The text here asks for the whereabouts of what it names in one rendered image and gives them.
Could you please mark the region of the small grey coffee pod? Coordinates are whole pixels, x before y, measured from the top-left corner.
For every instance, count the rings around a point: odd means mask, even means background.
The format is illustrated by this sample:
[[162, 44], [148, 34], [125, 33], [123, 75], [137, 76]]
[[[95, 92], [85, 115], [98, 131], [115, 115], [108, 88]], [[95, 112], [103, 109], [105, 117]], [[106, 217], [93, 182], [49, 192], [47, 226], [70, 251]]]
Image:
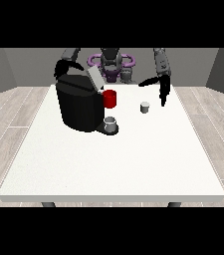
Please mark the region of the small grey coffee pod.
[[148, 102], [142, 102], [140, 104], [140, 111], [143, 113], [143, 114], [146, 114], [149, 110], [149, 107], [150, 107], [150, 103]]

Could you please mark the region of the pale grey machine lid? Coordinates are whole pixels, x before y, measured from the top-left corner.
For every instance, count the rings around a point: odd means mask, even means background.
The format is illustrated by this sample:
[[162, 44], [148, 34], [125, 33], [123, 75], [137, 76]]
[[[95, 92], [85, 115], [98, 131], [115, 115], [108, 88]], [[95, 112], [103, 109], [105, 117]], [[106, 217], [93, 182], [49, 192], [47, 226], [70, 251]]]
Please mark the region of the pale grey machine lid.
[[99, 91], [105, 84], [105, 81], [100, 73], [100, 70], [97, 66], [92, 66], [87, 69], [87, 74], [91, 79], [95, 89]]

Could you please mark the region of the small grey cup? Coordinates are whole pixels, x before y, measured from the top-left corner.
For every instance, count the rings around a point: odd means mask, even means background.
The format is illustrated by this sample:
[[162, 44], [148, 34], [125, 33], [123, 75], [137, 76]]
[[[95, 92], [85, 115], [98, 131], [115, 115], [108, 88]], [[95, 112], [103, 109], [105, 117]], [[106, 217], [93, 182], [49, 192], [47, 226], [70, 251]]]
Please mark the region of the small grey cup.
[[116, 129], [116, 120], [114, 117], [106, 117], [104, 119], [105, 131], [113, 132]]

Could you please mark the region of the black coffee machine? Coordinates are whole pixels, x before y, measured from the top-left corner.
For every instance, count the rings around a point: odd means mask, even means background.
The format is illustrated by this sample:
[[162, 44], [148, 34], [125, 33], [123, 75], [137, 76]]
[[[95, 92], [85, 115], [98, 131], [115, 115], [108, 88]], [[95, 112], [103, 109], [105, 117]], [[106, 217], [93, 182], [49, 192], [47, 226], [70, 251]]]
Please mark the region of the black coffee machine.
[[99, 131], [106, 135], [118, 133], [105, 131], [103, 92], [98, 92], [88, 76], [63, 75], [58, 79], [56, 91], [63, 122], [78, 131]]

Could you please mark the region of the red pod holder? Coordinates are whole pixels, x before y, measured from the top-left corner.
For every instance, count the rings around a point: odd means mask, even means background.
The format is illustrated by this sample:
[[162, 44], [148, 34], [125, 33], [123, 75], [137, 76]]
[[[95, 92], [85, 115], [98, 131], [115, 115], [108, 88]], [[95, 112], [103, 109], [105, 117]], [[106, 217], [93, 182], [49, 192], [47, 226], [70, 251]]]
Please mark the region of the red pod holder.
[[116, 91], [105, 90], [103, 92], [104, 97], [104, 107], [107, 109], [112, 109], [116, 106]]

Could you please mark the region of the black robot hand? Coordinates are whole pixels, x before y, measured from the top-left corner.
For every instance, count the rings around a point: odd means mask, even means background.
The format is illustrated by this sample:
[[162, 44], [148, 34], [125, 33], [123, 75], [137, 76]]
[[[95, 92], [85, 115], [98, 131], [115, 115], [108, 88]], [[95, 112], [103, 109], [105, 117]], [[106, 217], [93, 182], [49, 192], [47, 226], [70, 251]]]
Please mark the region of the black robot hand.
[[69, 60], [59, 60], [55, 66], [54, 71], [54, 77], [56, 80], [58, 80], [61, 76], [65, 75], [70, 68], [75, 68], [77, 70], [83, 71], [84, 67], [75, 62], [75, 61], [69, 61]]
[[145, 87], [157, 83], [160, 83], [159, 98], [161, 99], [161, 105], [164, 107], [166, 103], [166, 98], [170, 93], [170, 77], [168, 75], [148, 78], [145, 81], [139, 83], [138, 85], [140, 87]]

